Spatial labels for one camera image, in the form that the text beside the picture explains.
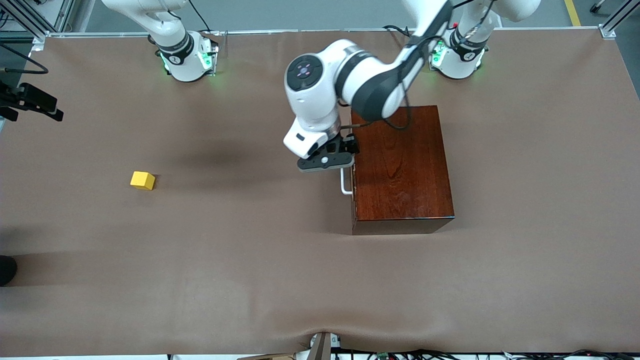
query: yellow block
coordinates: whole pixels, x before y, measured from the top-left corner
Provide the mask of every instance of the yellow block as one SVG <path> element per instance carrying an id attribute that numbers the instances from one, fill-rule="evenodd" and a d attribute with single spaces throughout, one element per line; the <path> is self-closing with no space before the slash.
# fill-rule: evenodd
<path id="1" fill-rule="evenodd" d="M 134 171 L 131 186 L 140 190 L 153 190 L 156 177 L 148 172 Z"/>

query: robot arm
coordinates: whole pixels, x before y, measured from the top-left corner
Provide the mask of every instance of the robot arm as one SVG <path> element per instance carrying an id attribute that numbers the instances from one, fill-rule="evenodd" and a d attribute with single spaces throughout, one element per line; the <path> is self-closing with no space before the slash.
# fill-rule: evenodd
<path id="1" fill-rule="evenodd" d="M 469 77 L 480 66 L 499 17 L 518 22 L 531 16 L 538 5 L 540 0 L 475 0 L 465 5 L 458 27 L 447 30 L 445 42 L 437 45 L 432 67 L 449 78 Z"/>
<path id="2" fill-rule="evenodd" d="M 416 20 L 417 29 L 392 63 L 383 63 L 342 39 L 318 54 L 297 57 L 287 68 L 285 90 L 296 119 L 284 144 L 301 158 L 301 170 L 350 166 L 353 156 L 350 161 L 339 158 L 337 163 L 331 156 L 305 161 L 338 135 L 337 99 L 351 105 L 367 122 L 388 118 L 396 112 L 406 89 L 424 66 L 425 55 L 444 34 L 453 9 L 449 0 L 403 3 Z"/>
<path id="3" fill-rule="evenodd" d="M 144 28 L 160 49 L 164 66 L 179 81 L 194 81 L 215 72 L 217 47 L 196 31 L 186 31 L 182 21 L 169 14 L 188 0 L 102 0 Z"/>

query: metal handle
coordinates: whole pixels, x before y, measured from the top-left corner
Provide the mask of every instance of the metal handle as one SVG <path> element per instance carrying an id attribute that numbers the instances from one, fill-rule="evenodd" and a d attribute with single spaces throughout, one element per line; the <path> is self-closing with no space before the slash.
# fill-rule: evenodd
<path id="1" fill-rule="evenodd" d="M 340 168 L 340 190 L 342 190 L 342 193 L 344 195 L 353 195 L 353 191 L 348 191 L 344 187 L 344 168 L 343 167 Z"/>

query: wooden box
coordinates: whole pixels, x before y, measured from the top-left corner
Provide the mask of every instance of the wooden box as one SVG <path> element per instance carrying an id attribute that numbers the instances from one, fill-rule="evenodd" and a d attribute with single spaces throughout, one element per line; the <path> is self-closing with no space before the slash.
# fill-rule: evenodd
<path id="1" fill-rule="evenodd" d="M 399 131 L 384 122 L 354 129 L 353 234 L 429 234 L 454 218 L 436 106 L 412 106 Z M 407 108 L 389 118 L 404 126 Z M 353 124 L 364 121 L 351 113 Z"/>

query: black cable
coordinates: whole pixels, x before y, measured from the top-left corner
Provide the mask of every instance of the black cable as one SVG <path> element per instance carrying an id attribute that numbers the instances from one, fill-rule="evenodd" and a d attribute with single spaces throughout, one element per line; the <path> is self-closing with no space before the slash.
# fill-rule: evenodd
<path id="1" fill-rule="evenodd" d="M 489 7 L 487 7 L 486 11 L 484 12 L 484 15 L 482 16 L 482 19 L 480 19 L 480 21 L 473 28 L 467 31 L 467 33 L 464 34 L 464 36 L 462 36 L 462 39 L 460 39 L 461 44 L 463 42 L 466 42 L 468 39 L 470 39 L 477 33 L 478 29 L 482 26 L 482 24 L 484 24 L 484 21 L 489 16 L 489 13 L 491 12 L 491 7 L 493 6 L 493 3 L 495 3 L 496 1 L 498 0 L 491 0 L 491 2 L 489 3 Z"/>
<path id="2" fill-rule="evenodd" d="M 171 15 L 171 16 L 173 16 L 173 17 L 175 17 L 176 19 L 178 19 L 178 20 L 182 20 L 182 18 L 181 18 L 181 17 L 179 17 L 178 15 L 175 15 L 175 14 L 174 14 L 174 13 L 172 13 L 171 11 L 167 11 L 167 12 L 169 13 L 169 15 Z"/>
<path id="3" fill-rule="evenodd" d="M 2 24 L 0 25 L 0 29 L 3 28 L 8 21 L 15 21 L 15 20 L 11 19 L 11 16 L 9 15 L 8 12 L 4 10 L 0 10 L 0 22 L 2 22 Z"/>
<path id="4" fill-rule="evenodd" d="M 453 8 L 454 8 L 454 9 L 455 9 L 455 8 L 459 8 L 459 7 L 461 7 L 461 6 L 465 5 L 465 4 L 469 4 L 469 3 L 470 3 L 470 2 L 472 2 L 472 1 L 475 1 L 475 0 L 465 0 L 465 1 L 463 1 L 462 3 L 455 4 L 455 5 L 453 6 Z"/>
<path id="5" fill-rule="evenodd" d="M 576 356 L 579 354 L 587 353 L 591 356 L 598 357 L 606 357 L 608 360 L 614 360 L 615 357 L 604 352 L 589 350 L 589 349 L 580 349 L 578 351 L 574 351 L 571 354 L 563 355 L 563 356 L 553 356 L 551 354 L 515 354 L 516 356 L 512 357 L 512 360 L 564 360 L 570 356 Z"/>
<path id="6" fill-rule="evenodd" d="M 369 126 L 373 124 L 373 122 L 365 122 L 364 124 L 352 124 L 352 125 L 343 125 L 340 126 L 340 130 L 345 130 L 345 129 L 356 129 L 358 127 L 365 127 L 365 126 Z"/>
<path id="7" fill-rule="evenodd" d="M 196 14 L 198 14 L 198 16 L 200 17 L 200 20 L 202 20 L 202 23 L 204 24 L 204 26 L 207 27 L 207 31 L 211 31 L 211 28 L 209 27 L 207 22 L 204 21 L 204 18 L 202 17 L 202 15 L 200 15 L 200 12 L 198 11 L 198 9 L 196 9 L 196 7 L 193 5 L 193 2 L 191 0 L 189 0 L 189 4 L 191 4 L 191 7 L 193 8 L 193 11 L 195 11 Z"/>
<path id="8" fill-rule="evenodd" d="M 28 62 L 30 62 L 33 65 L 36 65 L 37 67 L 42 69 L 42 70 L 24 70 L 24 69 L 7 69 L 7 68 L 5 68 L 5 69 L 3 69 L 4 72 L 17 72 L 19 74 L 47 74 L 49 72 L 49 69 L 44 67 L 44 65 L 42 65 L 41 63 L 31 59 L 29 56 L 20 54 L 20 52 L 14 50 L 11 47 L 8 47 L 2 41 L 0 41 L 0 47 L 4 47 L 5 49 L 11 51 L 12 53 L 16 54 L 17 56 L 20 56 L 21 58 L 27 60 Z"/>
<path id="9" fill-rule="evenodd" d="M 421 359 L 424 359 L 424 355 L 428 355 L 430 356 L 429 359 L 438 359 L 438 360 L 459 360 L 457 357 L 447 353 L 447 352 L 442 352 L 442 351 L 437 351 L 437 350 L 424 350 L 424 349 L 420 349 L 420 350 L 416 350 L 414 352 L 412 352 L 413 356 L 416 357 L 416 355 L 419 355 Z"/>
<path id="10" fill-rule="evenodd" d="M 387 29 L 387 30 L 394 29 L 394 30 L 396 30 L 397 32 L 399 32 L 400 34 L 402 34 L 402 35 L 404 35 L 406 37 L 411 37 L 411 34 L 409 34 L 409 27 L 405 27 L 404 29 L 401 29 L 396 25 L 385 25 L 382 28 L 383 29 Z"/>
<path id="11" fill-rule="evenodd" d="M 440 35 L 435 35 L 435 36 L 432 36 L 432 37 L 426 37 L 426 38 L 420 40 L 420 42 L 418 42 L 417 51 L 420 51 L 420 55 L 423 58 L 424 58 L 424 53 L 422 52 L 422 46 L 424 45 L 424 43 L 426 43 L 427 41 L 431 41 L 431 40 L 437 39 L 437 38 L 439 38 L 441 40 L 444 40 Z M 390 127 L 394 128 L 395 130 L 404 131 L 404 130 L 407 130 L 411 126 L 411 124 L 413 122 L 413 115 L 411 113 L 411 103 L 409 102 L 409 95 L 407 95 L 407 89 L 406 89 L 406 86 L 404 85 L 403 79 L 401 78 L 401 74 L 402 74 L 402 68 L 398 69 L 398 82 L 402 86 L 402 89 L 403 89 L 403 92 L 404 92 L 404 105 L 406 106 L 406 124 L 404 126 L 398 126 L 398 125 L 395 125 L 394 123 L 392 123 L 389 119 L 383 119 L 383 121 L 387 125 L 389 125 Z M 435 357 L 438 360 L 444 360 L 441 357 L 434 356 L 432 354 L 428 354 L 428 355 L 430 355 L 431 357 Z M 454 356 L 450 356 L 449 359 L 450 360 L 457 360 Z"/>

